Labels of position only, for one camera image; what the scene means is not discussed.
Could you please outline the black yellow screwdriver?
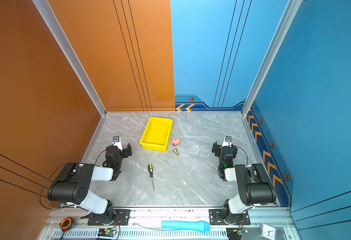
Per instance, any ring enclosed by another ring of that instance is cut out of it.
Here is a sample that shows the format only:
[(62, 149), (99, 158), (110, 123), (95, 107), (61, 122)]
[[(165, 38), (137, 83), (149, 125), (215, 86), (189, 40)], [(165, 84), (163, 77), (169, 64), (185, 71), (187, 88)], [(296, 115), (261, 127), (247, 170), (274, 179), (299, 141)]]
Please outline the black yellow screwdriver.
[(148, 172), (149, 172), (150, 179), (151, 179), (151, 182), (152, 182), (152, 188), (153, 188), (153, 190), (155, 190), (153, 166), (151, 164), (148, 165)]

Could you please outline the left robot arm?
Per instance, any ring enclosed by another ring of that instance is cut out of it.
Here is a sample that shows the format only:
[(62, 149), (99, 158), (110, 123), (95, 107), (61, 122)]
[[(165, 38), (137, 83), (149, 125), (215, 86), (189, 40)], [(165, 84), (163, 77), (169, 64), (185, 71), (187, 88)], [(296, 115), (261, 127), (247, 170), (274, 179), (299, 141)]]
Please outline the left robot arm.
[(106, 160), (102, 165), (66, 163), (56, 179), (51, 184), (47, 198), (53, 202), (69, 204), (87, 211), (89, 225), (96, 222), (110, 225), (117, 222), (117, 213), (110, 200), (99, 197), (90, 190), (91, 182), (115, 181), (121, 174), (123, 159), (132, 155), (132, 147), (127, 144), (122, 148), (120, 142), (115, 142), (106, 148)]

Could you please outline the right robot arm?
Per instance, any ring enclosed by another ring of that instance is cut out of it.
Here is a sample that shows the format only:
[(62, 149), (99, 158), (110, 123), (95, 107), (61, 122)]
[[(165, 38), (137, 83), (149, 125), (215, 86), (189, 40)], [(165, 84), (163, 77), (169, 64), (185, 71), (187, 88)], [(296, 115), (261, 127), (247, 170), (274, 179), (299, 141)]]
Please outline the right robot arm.
[(241, 224), (248, 210), (255, 205), (275, 203), (277, 198), (263, 164), (233, 163), (239, 149), (231, 140), (226, 140), (222, 145), (215, 142), (211, 150), (219, 159), (217, 167), (219, 178), (237, 184), (237, 195), (225, 201), (220, 216), (229, 225)]

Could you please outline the yellow plastic bin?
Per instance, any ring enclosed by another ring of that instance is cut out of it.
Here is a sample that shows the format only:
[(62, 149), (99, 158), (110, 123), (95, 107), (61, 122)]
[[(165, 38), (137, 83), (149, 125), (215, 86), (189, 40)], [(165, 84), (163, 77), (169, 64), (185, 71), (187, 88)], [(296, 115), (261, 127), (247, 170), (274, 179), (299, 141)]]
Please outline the yellow plastic bin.
[(173, 120), (150, 117), (140, 144), (143, 149), (165, 152), (172, 132)]

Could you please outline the pink toy figure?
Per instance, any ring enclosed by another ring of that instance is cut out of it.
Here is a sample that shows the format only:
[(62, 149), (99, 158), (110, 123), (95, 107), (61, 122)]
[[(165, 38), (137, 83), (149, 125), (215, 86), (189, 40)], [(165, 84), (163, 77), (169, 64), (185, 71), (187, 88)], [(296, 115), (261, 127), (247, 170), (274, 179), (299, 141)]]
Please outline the pink toy figure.
[(178, 145), (180, 143), (180, 141), (181, 141), (181, 139), (173, 139), (171, 141), (171, 143), (172, 143), (173, 146), (176, 146), (176, 145)]

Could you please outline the teal flashlight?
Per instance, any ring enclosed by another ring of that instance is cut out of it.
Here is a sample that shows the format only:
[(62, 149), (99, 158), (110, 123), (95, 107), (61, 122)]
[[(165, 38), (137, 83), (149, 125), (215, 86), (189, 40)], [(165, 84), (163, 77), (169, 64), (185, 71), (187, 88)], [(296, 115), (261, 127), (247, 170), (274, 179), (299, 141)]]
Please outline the teal flashlight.
[(167, 229), (175, 229), (175, 230), (197, 231), (201, 233), (210, 232), (210, 224), (205, 221), (199, 221), (199, 222), (162, 221), (161, 227), (167, 228)]

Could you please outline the green circuit board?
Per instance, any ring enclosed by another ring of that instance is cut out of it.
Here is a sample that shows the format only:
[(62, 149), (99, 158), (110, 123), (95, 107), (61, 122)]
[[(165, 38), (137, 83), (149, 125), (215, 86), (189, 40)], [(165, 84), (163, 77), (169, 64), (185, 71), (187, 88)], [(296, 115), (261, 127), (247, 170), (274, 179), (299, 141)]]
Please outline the green circuit board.
[(118, 236), (118, 232), (115, 229), (111, 228), (100, 228), (97, 233), (99, 239), (112, 239)]

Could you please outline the orange black tape measure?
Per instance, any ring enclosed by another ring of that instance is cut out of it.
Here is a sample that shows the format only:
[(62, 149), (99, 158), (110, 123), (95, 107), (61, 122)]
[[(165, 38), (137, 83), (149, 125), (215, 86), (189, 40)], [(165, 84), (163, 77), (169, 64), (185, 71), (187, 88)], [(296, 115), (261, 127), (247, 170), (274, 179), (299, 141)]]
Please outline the orange black tape measure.
[(70, 231), (75, 226), (75, 219), (71, 217), (64, 218), (60, 223), (60, 229), (62, 232)]

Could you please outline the white small clock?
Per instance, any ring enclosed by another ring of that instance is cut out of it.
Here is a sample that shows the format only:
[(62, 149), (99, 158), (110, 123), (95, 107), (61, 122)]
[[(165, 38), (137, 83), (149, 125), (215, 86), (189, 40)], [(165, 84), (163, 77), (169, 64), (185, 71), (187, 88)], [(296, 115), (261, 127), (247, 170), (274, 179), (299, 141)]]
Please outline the white small clock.
[(266, 240), (275, 240), (276, 239), (276, 228), (269, 226), (267, 224), (261, 224), (260, 236)]

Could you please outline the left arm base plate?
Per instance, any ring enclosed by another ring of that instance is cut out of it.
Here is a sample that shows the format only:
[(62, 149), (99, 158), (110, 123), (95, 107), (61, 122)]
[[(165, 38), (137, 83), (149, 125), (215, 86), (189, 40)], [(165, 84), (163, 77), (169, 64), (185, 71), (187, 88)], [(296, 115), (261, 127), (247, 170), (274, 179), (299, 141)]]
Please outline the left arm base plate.
[(91, 215), (88, 220), (89, 226), (127, 226), (130, 219), (131, 210), (129, 209), (116, 209), (114, 210), (114, 217), (107, 219), (100, 215)]

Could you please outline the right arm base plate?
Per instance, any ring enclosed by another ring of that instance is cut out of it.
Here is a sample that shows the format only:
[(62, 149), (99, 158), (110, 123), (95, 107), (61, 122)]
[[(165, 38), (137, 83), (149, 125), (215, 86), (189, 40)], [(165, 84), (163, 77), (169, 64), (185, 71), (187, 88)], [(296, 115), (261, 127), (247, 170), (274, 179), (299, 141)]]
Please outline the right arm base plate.
[(210, 209), (209, 221), (211, 225), (243, 225), (251, 224), (248, 212), (242, 214), (224, 213), (223, 209)]

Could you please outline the aluminium front rail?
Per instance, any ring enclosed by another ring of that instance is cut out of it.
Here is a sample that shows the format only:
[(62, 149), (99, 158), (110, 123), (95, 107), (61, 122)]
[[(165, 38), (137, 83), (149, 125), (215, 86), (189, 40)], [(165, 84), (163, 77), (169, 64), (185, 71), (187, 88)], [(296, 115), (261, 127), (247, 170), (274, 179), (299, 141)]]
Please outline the aluminium front rail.
[[(130, 228), (146, 227), (160, 228), (162, 221), (188, 221), (209, 222), (210, 209), (222, 209), (221, 207), (120, 207), (117, 209), (131, 210), (129, 223)], [(76, 227), (88, 228), (88, 219), (82, 219), (86, 212), (80, 209), (62, 209), (52, 211), (48, 216), (44, 228), (57, 228), (65, 217), (76, 220)], [(287, 208), (256, 206), (248, 210), (251, 224), (247, 228), (255, 228), (260, 224), (268, 224), (277, 228), (294, 227), (295, 224)], [(226, 227), (227, 225), (215, 225), (213, 227)]]

